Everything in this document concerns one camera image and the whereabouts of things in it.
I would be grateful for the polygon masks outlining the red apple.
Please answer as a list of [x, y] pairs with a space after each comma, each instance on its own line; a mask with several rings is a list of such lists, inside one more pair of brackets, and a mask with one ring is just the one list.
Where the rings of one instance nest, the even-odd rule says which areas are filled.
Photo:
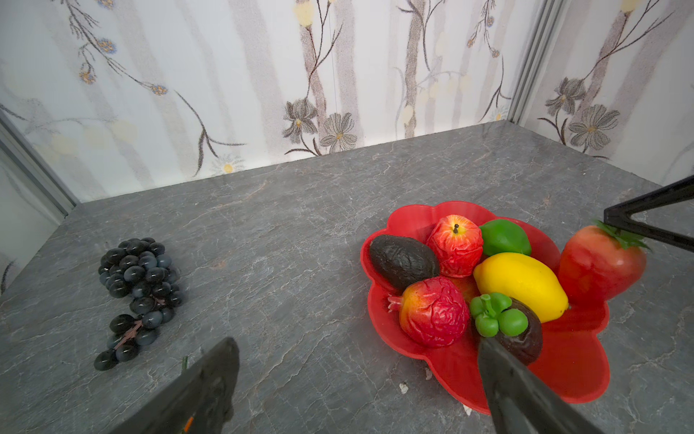
[[484, 239], [478, 225], [458, 214], [438, 221], [426, 246], [439, 262], [440, 273], [450, 278], [470, 276], [482, 258]]

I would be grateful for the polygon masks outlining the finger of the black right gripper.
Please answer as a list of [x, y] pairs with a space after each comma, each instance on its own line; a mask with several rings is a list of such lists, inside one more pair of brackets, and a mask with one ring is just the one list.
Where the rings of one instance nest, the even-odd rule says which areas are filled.
[[676, 183], [638, 196], [604, 210], [604, 223], [618, 230], [628, 231], [643, 238], [662, 242], [685, 251], [693, 251], [693, 238], [668, 231], [632, 218], [636, 213], [652, 211], [668, 205], [688, 202], [693, 199], [693, 176], [690, 175]]

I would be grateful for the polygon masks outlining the dark brown avocado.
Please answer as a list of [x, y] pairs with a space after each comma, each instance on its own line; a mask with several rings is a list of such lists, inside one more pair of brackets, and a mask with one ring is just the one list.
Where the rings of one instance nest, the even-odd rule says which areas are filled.
[[483, 294], [471, 300], [472, 336], [479, 345], [491, 339], [524, 365], [540, 358], [542, 326], [525, 304], [501, 293]]

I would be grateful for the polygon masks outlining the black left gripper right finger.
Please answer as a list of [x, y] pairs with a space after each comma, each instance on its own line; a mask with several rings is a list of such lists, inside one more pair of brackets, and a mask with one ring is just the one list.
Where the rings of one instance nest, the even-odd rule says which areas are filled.
[[517, 358], [493, 339], [479, 345], [478, 366], [498, 433], [599, 433]]

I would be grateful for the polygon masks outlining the dark red wrinkled fruit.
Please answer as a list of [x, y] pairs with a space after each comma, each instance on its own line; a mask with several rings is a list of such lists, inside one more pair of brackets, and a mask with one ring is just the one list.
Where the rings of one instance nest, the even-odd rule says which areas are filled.
[[459, 288], [444, 277], [428, 278], [388, 297], [388, 310], [398, 313], [400, 328], [426, 347], [452, 345], [467, 331], [470, 308]]

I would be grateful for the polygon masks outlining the red strawberry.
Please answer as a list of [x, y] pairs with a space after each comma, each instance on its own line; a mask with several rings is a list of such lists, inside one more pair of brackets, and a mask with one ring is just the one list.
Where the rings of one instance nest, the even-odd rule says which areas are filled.
[[600, 220], [579, 230], [558, 266], [569, 304], [602, 303], [625, 292], [643, 276], [649, 249], [641, 236]]

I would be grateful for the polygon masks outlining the yellow lemon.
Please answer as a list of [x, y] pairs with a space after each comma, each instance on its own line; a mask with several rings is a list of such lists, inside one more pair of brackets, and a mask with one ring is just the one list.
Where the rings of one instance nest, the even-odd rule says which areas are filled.
[[475, 267], [473, 276], [482, 294], [514, 298], [529, 307], [541, 323], [559, 319], [569, 309], [558, 277], [530, 256], [513, 252], [493, 255]]

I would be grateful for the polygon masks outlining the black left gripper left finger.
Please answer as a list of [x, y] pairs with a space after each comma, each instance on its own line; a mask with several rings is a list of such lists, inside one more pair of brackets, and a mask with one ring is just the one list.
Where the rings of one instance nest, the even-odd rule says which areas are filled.
[[182, 372], [114, 433], [220, 433], [234, 415], [240, 349], [231, 337]]

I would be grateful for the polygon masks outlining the green lime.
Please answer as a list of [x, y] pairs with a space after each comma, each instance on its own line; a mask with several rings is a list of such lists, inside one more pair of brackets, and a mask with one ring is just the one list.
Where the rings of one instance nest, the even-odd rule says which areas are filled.
[[520, 253], [531, 256], [531, 243], [527, 233], [514, 222], [491, 220], [480, 226], [484, 240], [483, 253], [487, 257], [499, 253]]

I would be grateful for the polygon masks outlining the black avocado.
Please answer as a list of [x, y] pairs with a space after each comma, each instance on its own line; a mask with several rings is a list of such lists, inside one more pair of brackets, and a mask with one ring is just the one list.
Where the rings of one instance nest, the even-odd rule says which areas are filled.
[[370, 243], [369, 255], [377, 273], [399, 293], [440, 275], [439, 261], [432, 249], [410, 237], [380, 235]]

